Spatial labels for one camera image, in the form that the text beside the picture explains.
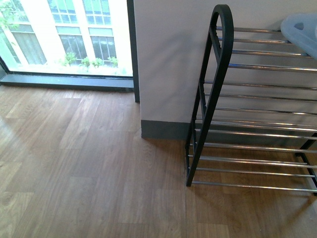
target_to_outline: floor plank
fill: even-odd
[[[14,238],[13,233],[19,225],[26,207],[32,199],[31,192],[0,193],[0,237]]]

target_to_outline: metal bar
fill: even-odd
[[[241,43],[275,44],[275,45],[291,45],[292,44],[288,40],[261,40],[261,39],[234,38],[233,41],[241,42]]]
[[[264,147],[264,146],[252,146],[252,145],[231,145],[231,144],[220,144],[220,143],[205,143],[207,147],[219,147],[219,148],[230,148],[230,149],[244,149],[244,150],[265,150],[275,152],[292,152],[292,153],[317,153],[317,150],[301,150],[301,149],[286,149],[276,147]]]
[[[247,121],[247,120],[225,120],[222,119],[221,121],[217,122],[232,122],[232,123],[241,123],[241,124],[253,124],[253,125],[269,125],[273,128],[279,127],[279,126],[292,126],[292,129],[301,129],[303,131],[316,131],[317,126],[316,125],[304,125],[304,124],[292,124],[292,123],[282,123],[282,122],[265,122],[265,121]]]
[[[256,64],[230,63],[229,64],[229,68],[244,68],[244,69],[272,70],[272,71],[285,71],[285,72],[317,73],[317,68],[288,67],[288,66],[274,66],[274,65],[256,65]]]
[[[223,126],[236,126],[236,127],[245,127],[245,128],[258,128],[258,129],[274,129],[274,130],[293,130],[293,131],[301,131],[301,132],[315,132],[317,129],[316,128],[299,128],[299,127],[292,127],[296,126],[294,124],[282,124],[282,123],[270,123],[270,122],[262,122],[263,124],[268,124],[268,125],[256,125],[256,124],[243,124],[243,123],[256,123],[252,121],[229,121],[229,120],[213,120],[211,122],[212,125],[223,125]]]
[[[210,168],[196,168],[196,170],[209,171],[209,172],[253,174],[253,175],[278,175],[278,176],[304,177],[304,178],[313,178],[314,177],[313,175],[298,175],[298,174],[284,174],[284,173],[271,173],[271,172],[256,172],[256,171],[244,171],[244,170],[222,170],[222,169],[210,169]]]
[[[289,53],[289,52],[275,52],[275,51],[250,51],[250,50],[232,50],[233,54],[237,55],[253,55],[253,56],[274,56],[274,57],[293,57],[312,59],[307,53]]]
[[[205,184],[205,185],[217,185],[217,186],[230,186],[230,187],[266,188],[266,189],[277,189],[277,190],[288,190],[288,191],[313,192],[313,193],[317,192],[316,189],[303,189],[303,188],[270,187],[270,186],[242,185],[242,184],[230,184],[230,183],[220,183],[220,182],[202,182],[202,181],[193,181],[193,183]]]
[[[257,28],[243,28],[235,27],[234,31],[239,32],[253,32],[253,33],[281,33],[281,30],[266,30],[266,29],[257,29]]]
[[[317,166],[308,165],[307,163],[283,162],[283,161],[271,161],[271,160],[234,159],[234,158],[212,157],[212,156],[201,156],[201,160],[221,161],[221,162],[240,163],[240,164],[285,166],[285,167],[294,167],[294,168],[312,168],[312,169],[317,169]]]
[[[253,95],[234,95],[234,94],[220,94],[220,97],[226,98],[243,98],[243,99],[259,99],[259,100],[284,100],[284,101],[296,101],[303,103],[315,103],[315,99],[300,99],[300,98],[280,98],[280,97],[264,97],[264,96],[253,96]]]
[[[317,116],[317,113],[302,113],[291,111],[278,111],[278,110],[262,110],[262,109],[247,109],[247,108],[216,108],[219,111],[231,111],[231,112],[246,112],[246,113],[270,113],[270,114],[293,114],[301,116]]]
[[[309,162],[308,158],[306,157],[306,155],[305,155],[304,153],[300,153],[299,156],[302,157],[302,159],[303,159],[303,161],[304,161],[305,163],[307,163],[307,164],[310,165],[310,162]],[[316,173],[314,172],[314,170],[313,170],[312,168],[307,168],[307,170],[308,170],[308,173],[309,173],[311,176],[313,176],[313,177],[312,177],[312,180],[313,180],[315,186],[317,187],[317,175],[316,175]]]
[[[300,135],[280,135],[280,134],[252,133],[252,132],[241,132],[241,131],[230,131],[230,130],[209,130],[209,132],[210,133],[231,134],[231,135],[252,135],[252,136],[267,136],[267,137],[278,137],[278,138],[317,140],[317,137],[300,136]]]
[[[205,81],[206,84],[213,84],[212,81]],[[271,85],[271,84],[250,84],[250,83],[224,83],[226,86],[239,86],[239,87],[258,87],[258,88],[285,88],[285,89],[294,89],[294,90],[309,90],[317,91],[317,88],[313,87],[294,87],[294,86],[282,86],[282,85]]]

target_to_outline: building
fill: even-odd
[[[2,10],[9,24],[2,24],[1,57],[10,70],[132,75],[125,1],[1,2],[9,8]]]

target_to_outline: laminate flooring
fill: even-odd
[[[313,195],[186,187],[184,142],[142,139],[140,120],[133,93],[1,86],[0,238],[317,237]]]

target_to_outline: window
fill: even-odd
[[[84,0],[89,24],[111,25],[108,0]]]
[[[105,65],[111,66],[109,57],[116,57],[113,37],[92,36],[93,47],[97,58],[101,58]]]
[[[10,28],[29,64],[45,64],[46,58],[30,25]]]
[[[112,66],[109,57],[116,57],[113,32],[111,28],[89,28],[96,58],[105,65]]]
[[[78,23],[72,0],[48,0],[56,23]]]
[[[76,64],[80,64],[81,60],[87,57],[87,53],[79,27],[57,26],[56,29],[63,43],[65,52],[75,53]]]

